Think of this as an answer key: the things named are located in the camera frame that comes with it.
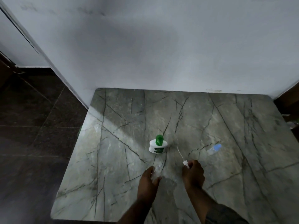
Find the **green label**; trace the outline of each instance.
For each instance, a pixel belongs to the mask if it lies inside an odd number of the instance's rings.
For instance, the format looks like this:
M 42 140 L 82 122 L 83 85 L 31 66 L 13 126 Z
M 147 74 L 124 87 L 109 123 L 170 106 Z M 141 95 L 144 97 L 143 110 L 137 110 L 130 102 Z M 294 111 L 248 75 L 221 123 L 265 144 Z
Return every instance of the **green label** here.
M 154 148 L 155 153 L 162 153 L 164 148 Z

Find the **green cap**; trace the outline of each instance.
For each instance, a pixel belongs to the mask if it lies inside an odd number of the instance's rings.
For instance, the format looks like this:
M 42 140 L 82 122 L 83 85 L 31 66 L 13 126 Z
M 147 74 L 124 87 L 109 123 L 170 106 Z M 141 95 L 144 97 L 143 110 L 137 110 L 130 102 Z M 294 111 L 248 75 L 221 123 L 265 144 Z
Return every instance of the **green cap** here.
M 164 138 L 162 135 L 159 134 L 156 136 L 156 145 L 157 146 L 161 146 L 163 144 L 163 141 L 164 141 Z

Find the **person's left hand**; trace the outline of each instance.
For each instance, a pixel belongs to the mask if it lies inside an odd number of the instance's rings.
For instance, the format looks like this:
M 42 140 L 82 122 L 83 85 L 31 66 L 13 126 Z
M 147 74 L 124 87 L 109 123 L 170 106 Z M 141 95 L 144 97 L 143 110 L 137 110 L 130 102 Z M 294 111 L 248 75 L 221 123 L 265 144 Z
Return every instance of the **person's left hand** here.
M 150 167 L 142 174 L 137 192 L 137 200 L 142 200 L 148 205 L 152 205 L 154 202 L 161 180 L 161 177 L 158 177 L 152 183 L 151 175 L 153 169 L 154 167 Z

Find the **hand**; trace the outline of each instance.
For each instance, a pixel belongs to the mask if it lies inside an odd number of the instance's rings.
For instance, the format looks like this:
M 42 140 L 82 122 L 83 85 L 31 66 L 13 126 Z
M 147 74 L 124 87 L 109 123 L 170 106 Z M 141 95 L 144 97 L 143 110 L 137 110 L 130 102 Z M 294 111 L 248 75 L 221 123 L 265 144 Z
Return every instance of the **hand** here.
M 192 187 L 202 188 L 204 184 L 204 169 L 197 160 L 188 161 L 188 167 L 183 166 L 182 177 L 185 184 L 185 188 L 189 189 Z
M 158 177 L 152 183 L 151 175 L 154 167 L 148 168 L 140 178 L 138 192 L 137 192 L 137 200 L 142 200 L 148 205 L 152 205 L 155 200 L 159 182 L 161 177 Z

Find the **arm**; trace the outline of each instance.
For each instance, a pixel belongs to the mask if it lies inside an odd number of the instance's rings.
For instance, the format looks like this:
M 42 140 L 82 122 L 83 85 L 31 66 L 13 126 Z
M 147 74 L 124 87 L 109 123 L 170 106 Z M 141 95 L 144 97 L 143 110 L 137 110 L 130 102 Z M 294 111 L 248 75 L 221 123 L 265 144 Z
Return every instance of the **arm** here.
M 217 204 L 203 189 L 204 169 L 197 160 L 188 162 L 190 169 L 183 167 L 183 181 L 190 201 L 201 223 L 204 223 L 206 215 L 213 205 Z
M 235 223 L 248 224 L 248 222 L 238 215 L 233 209 L 222 204 L 218 204 L 203 189 L 204 170 L 197 160 L 188 162 L 188 169 L 183 167 L 183 181 L 190 201 L 202 224 L 208 223 Z
M 161 177 L 159 177 L 154 180 L 154 183 L 152 182 L 151 175 L 153 169 L 154 167 L 150 167 L 143 173 L 139 181 L 136 202 L 133 203 L 117 223 L 144 223 L 152 203 L 155 200 L 161 180 Z

